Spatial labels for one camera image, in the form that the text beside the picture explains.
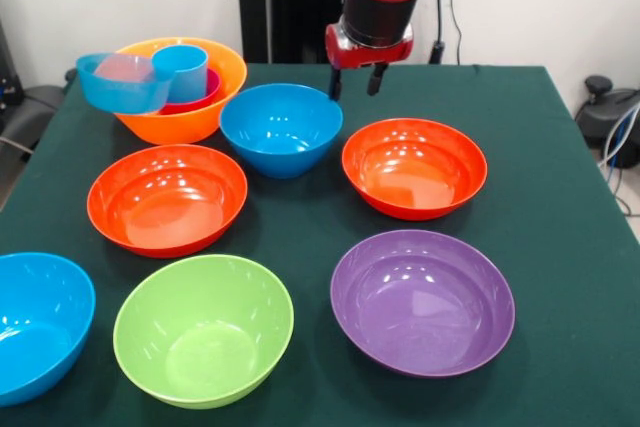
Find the white wall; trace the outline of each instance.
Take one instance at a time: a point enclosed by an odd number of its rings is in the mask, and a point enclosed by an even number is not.
[[[455,32],[445,6],[445,61]],[[640,0],[456,0],[463,63],[545,65],[570,109],[583,79],[603,73],[640,83]],[[163,35],[195,35],[241,48],[237,0],[0,0],[26,85],[60,83],[79,55]],[[425,62],[435,36],[434,0],[419,0],[411,62]]]
[[[409,59],[426,62],[433,43],[435,0],[419,0],[418,36]],[[640,0],[455,0],[463,31],[462,62],[544,65],[567,107],[585,100],[593,73],[619,86],[640,86]],[[445,0],[444,59],[453,62],[456,33]]]
[[[0,0],[26,86],[61,85],[77,57],[162,36],[197,36],[241,52],[238,0]]]

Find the bowl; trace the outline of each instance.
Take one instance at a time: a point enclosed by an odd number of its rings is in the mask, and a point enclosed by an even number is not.
[[[268,177],[311,169],[342,127],[342,110],[319,90],[268,84],[245,90],[223,109],[220,130],[240,157]]]
[[[135,152],[108,167],[87,199],[93,226],[140,255],[170,258],[212,244],[247,198],[240,166],[217,150],[167,145]]]
[[[424,119],[389,119],[353,134],[342,151],[349,181],[372,207],[403,220],[446,215],[487,178],[480,148],[458,130]]]
[[[89,276],[57,255],[0,256],[0,407],[57,384],[82,351],[96,296]]]
[[[93,107],[112,113],[155,112],[167,102],[171,72],[139,55],[91,54],[76,62],[82,91]]]
[[[203,255],[170,264],[135,288],[116,318],[113,348],[144,392],[177,407],[210,409],[258,387],[292,332],[291,298],[271,271],[242,257]]]
[[[171,116],[160,113],[116,115],[135,135],[150,144],[191,144],[212,135],[218,129],[220,111],[238,93],[247,78],[247,65],[242,56],[211,40],[167,37],[133,44],[119,52],[152,57],[164,47],[179,44],[195,45],[207,52],[208,68],[220,75],[219,97],[201,109]]]
[[[181,104],[172,104],[171,102],[167,102],[160,110],[160,114],[183,114],[185,112],[191,112],[192,110],[201,109],[202,107],[208,107],[216,100],[219,100],[219,92],[220,76],[215,70],[209,69],[207,71],[207,93],[202,99]]]
[[[338,263],[331,305],[344,333],[380,364],[416,377],[481,367],[507,344],[507,281],[464,242],[425,230],[363,240]]]

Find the blue cup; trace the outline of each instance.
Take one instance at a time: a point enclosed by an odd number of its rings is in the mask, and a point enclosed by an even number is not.
[[[170,45],[152,57],[158,71],[173,72],[169,102],[194,102],[207,94],[207,53],[195,45]]]

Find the green bowl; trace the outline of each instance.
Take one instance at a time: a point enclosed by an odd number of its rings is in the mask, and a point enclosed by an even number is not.
[[[120,308],[113,348],[143,391],[187,409],[241,399],[289,344],[293,305],[268,269],[242,257],[202,255],[145,279]]]

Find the table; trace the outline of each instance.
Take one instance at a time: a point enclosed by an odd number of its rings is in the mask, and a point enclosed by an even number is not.
[[[328,82],[325,66],[249,72],[247,85]],[[248,201],[208,249],[272,269],[296,315],[270,378],[210,411],[156,401],[116,364],[111,334],[121,303],[169,261],[137,257],[91,227],[91,183],[146,144],[90,108],[75,85],[0,215],[0,253],[48,251],[78,262],[95,283],[95,320],[73,370],[43,397],[1,410],[0,425],[640,425],[640,248],[546,71],[395,66],[374,98],[365,94],[367,75],[344,75],[344,127],[327,158],[291,181],[247,168]],[[489,177],[473,202],[443,219],[408,223],[358,197],[342,173],[341,146],[366,123],[394,116],[446,122],[478,142]],[[230,152],[219,133],[203,145]],[[370,361],[340,331],[328,292],[337,261],[365,237],[407,227],[472,244],[510,282],[516,328],[486,367],[446,380],[407,378]]]

